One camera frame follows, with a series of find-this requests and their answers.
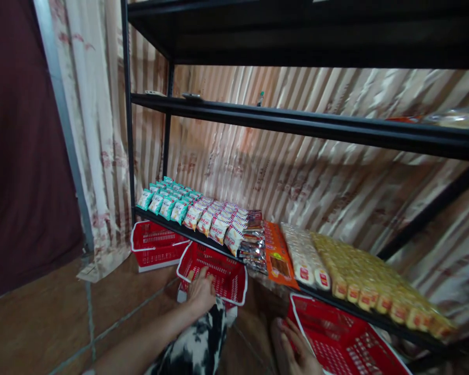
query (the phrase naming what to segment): hand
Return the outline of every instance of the hand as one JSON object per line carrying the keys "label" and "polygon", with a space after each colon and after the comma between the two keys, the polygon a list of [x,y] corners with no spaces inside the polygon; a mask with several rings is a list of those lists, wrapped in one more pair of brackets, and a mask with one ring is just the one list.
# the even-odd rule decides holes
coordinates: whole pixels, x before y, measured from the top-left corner
{"label": "hand", "polygon": [[[288,326],[283,323],[282,319],[279,319],[278,325],[281,329],[281,341],[288,358],[291,375],[323,375],[322,367],[311,352],[311,348],[309,348],[301,331],[289,318],[286,319],[286,322]],[[297,349],[296,353],[294,353],[290,341]]]}
{"label": "hand", "polygon": [[198,317],[203,316],[215,305],[215,289],[212,281],[213,275],[205,277],[208,267],[203,267],[193,280],[194,271],[190,271],[188,279],[192,280],[188,288],[188,303],[192,306]]}

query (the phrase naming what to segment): grout line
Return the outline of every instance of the grout line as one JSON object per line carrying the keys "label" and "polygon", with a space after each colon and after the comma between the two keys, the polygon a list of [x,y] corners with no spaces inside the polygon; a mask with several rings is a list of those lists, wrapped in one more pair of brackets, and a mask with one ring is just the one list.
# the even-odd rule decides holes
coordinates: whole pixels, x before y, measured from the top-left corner
{"label": "grout line", "polygon": [[148,304],[150,301],[152,301],[156,296],[160,295],[163,293],[165,288],[169,287],[169,285],[172,285],[178,278],[174,278],[172,281],[170,281],[167,285],[165,285],[163,288],[161,288],[159,291],[157,291],[155,294],[153,294],[151,297],[146,299],[143,303],[141,303],[138,307],[136,307],[134,310],[129,312],[127,315],[123,316],[120,318],[118,321],[113,323],[111,327],[109,327],[106,331],[101,333],[99,336],[95,338],[95,341],[99,341],[102,339],[104,336],[106,336],[108,333],[113,331],[115,328],[117,328],[120,324],[122,324],[124,321],[126,321],[128,318],[130,318],[132,315],[134,315],[137,311],[139,311],[142,307],[144,307],[146,304]]}
{"label": "grout line", "polygon": [[92,326],[91,326],[91,316],[92,316],[92,298],[89,297],[90,295],[90,285],[89,285],[89,290],[88,290],[88,293],[87,293],[87,300],[89,302],[89,306],[90,306],[90,315],[89,315],[89,329],[91,330],[91,342],[90,344],[84,346],[83,348],[81,348],[80,350],[78,350],[75,354],[73,354],[71,357],[69,357],[68,359],[66,359],[64,362],[62,362],[59,366],[57,366],[54,370],[52,370],[48,375],[55,375],[58,371],[61,371],[63,368],[65,368],[67,365],[69,365],[71,362],[73,362],[80,354],[84,353],[86,350],[88,349],[92,349],[92,360],[93,362],[95,361],[95,343],[96,341],[99,341],[100,339],[102,339],[104,336],[106,336],[108,333],[110,333],[110,331],[113,331],[115,328],[117,328],[121,323],[123,323],[124,321],[126,321],[128,318],[130,318],[132,315],[134,315],[140,308],[144,307],[148,302],[152,301],[156,296],[160,295],[163,293],[163,291],[165,290],[165,288],[169,287],[170,285],[172,285],[178,278],[174,278],[172,281],[170,281],[167,285],[165,285],[163,288],[161,288],[159,291],[157,291],[155,294],[153,294],[151,297],[149,297],[148,299],[146,299],[143,303],[141,303],[138,307],[136,307],[134,310],[132,310],[131,312],[129,312],[127,315],[123,316],[120,320],[118,320],[117,322],[115,322],[111,327],[109,327],[106,331],[104,331],[103,333],[101,333],[99,336],[97,336],[96,338],[93,339],[93,336],[94,336],[94,331],[93,331],[93,328],[94,328],[94,325],[93,325],[93,322],[92,322]]}
{"label": "grout line", "polygon": [[95,339],[94,339],[94,316],[92,314],[92,291],[89,281],[85,281],[85,291],[87,293],[87,302],[89,304],[89,331],[90,331],[90,346],[92,347],[92,363],[95,362]]}
{"label": "grout line", "polygon": [[[82,264],[86,267],[89,264],[89,258],[83,257]],[[85,294],[87,295],[87,314],[89,315],[89,333],[90,333],[90,347],[92,350],[92,363],[96,360],[95,355],[95,340],[94,340],[94,315],[92,310],[92,288],[89,281],[85,281]]]}
{"label": "grout line", "polygon": [[73,362],[80,354],[84,353],[86,350],[90,349],[91,344],[84,346],[82,349],[78,350],[75,354],[73,354],[71,357],[66,359],[64,362],[62,362],[59,366],[57,366],[54,370],[48,373],[48,375],[55,375],[57,374],[58,371],[61,371],[64,369],[67,365],[69,365],[71,362]]}
{"label": "grout line", "polygon": [[252,344],[250,343],[250,341],[248,341],[245,337],[245,335],[241,332],[241,330],[238,328],[238,326],[236,325],[236,322],[233,324],[233,327],[234,329],[236,330],[236,332],[241,336],[241,338],[245,341],[245,344],[249,347],[250,351],[254,354],[255,358],[257,358],[257,360],[261,363],[261,365],[263,367],[266,368],[266,372],[265,373],[269,373],[270,374],[273,374],[273,371],[270,369],[269,366],[267,366],[264,361],[262,360],[261,357],[259,357],[259,355],[257,354],[257,351],[255,350],[255,348],[252,346]]}

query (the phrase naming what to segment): curtain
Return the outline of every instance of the curtain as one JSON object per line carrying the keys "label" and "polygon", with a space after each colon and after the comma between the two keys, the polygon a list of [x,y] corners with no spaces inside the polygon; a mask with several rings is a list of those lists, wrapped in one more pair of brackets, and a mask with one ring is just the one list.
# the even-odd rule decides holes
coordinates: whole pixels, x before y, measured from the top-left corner
{"label": "curtain", "polygon": [[[78,275],[96,282],[130,254],[129,164],[121,11],[118,0],[50,0],[69,119],[91,215],[94,262]],[[132,90],[163,91],[166,64],[132,32]],[[162,115],[133,107],[135,177],[159,175]]]}
{"label": "curtain", "polygon": [[0,295],[82,254],[83,231],[34,8],[0,2]]}
{"label": "curtain", "polygon": [[[51,0],[80,170],[93,216],[99,279],[129,251],[120,8]],[[132,27],[132,91],[165,92],[166,61]],[[174,96],[367,118],[469,106],[469,71],[176,67]],[[161,177],[164,115],[133,106],[136,198]],[[172,118],[169,175],[271,221],[316,230],[376,254],[467,162],[206,121]],[[391,261],[469,333],[469,191]],[[448,290],[464,287],[466,295]]]}

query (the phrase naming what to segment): orange snack package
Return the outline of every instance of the orange snack package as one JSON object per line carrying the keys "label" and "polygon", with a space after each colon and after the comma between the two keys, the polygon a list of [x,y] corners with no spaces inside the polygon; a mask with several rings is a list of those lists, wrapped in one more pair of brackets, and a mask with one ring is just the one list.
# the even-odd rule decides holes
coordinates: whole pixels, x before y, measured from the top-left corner
{"label": "orange snack package", "polygon": [[300,290],[295,281],[292,262],[278,224],[264,221],[267,275],[277,284]]}

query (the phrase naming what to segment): shelf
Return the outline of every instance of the shelf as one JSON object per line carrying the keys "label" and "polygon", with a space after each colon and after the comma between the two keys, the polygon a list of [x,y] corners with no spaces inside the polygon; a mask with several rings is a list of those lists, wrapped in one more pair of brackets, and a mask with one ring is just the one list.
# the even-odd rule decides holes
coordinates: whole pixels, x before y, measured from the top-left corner
{"label": "shelf", "polygon": [[469,0],[152,0],[128,19],[173,64],[469,69]]}
{"label": "shelf", "polygon": [[335,298],[330,292],[312,289],[300,282],[298,282],[298,284],[301,288],[301,293],[307,294],[331,306],[337,307],[353,316],[367,321],[376,327],[395,334],[402,339],[408,340],[421,348],[430,351],[438,351],[445,347],[441,341],[435,339],[428,333],[412,331],[405,326],[400,326],[394,323],[389,317],[385,315],[361,310],[358,306],[350,302]]}
{"label": "shelf", "polygon": [[[186,237],[187,239],[193,240],[198,242],[199,244],[205,245],[212,250],[215,250],[219,253],[222,253],[226,255],[228,258],[234,259],[238,262],[241,262],[240,259],[234,257],[231,252],[224,246],[219,245],[217,242],[206,238],[203,234],[194,232],[191,229],[188,229],[184,226],[180,226],[178,223],[173,222],[173,221],[168,221],[162,216],[158,216],[153,214],[152,212],[149,211],[144,211],[140,208],[135,208],[135,214],[142,217],[143,219],[147,219],[150,221],[153,221],[157,224],[160,224],[162,227],[172,230],[176,233],[179,233]],[[320,301],[323,301],[329,305],[335,306],[341,310],[346,311],[347,313],[350,313],[353,316],[356,316],[360,319],[363,319],[374,326],[377,326],[381,329],[386,330],[389,333],[393,333],[403,339],[406,339],[410,342],[413,342],[414,344],[434,351],[443,348],[443,344],[430,336],[427,333],[421,333],[421,332],[414,332],[412,330],[409,330],[406,327],[399,326],[392,322],[388,317],[380,314],[372,314],[365,312],[364,310],[361,310],[359,307],[343,301],[341,299],[335,298],[330,292],[324,292],[324,291],[317,291],[314,289],[311,289],[309,287],[306,287],[305,285],[299,283],[299,286],[301,288],[300,291],[296,291],[297,293],[304,293],[307,294],[311,297],[314,297],[316,299],[319,299]]]}
{"label": "shelf", "polygon": [[469,130],[158,95],[131,94],[131,100],[173,116],[469,160]]}

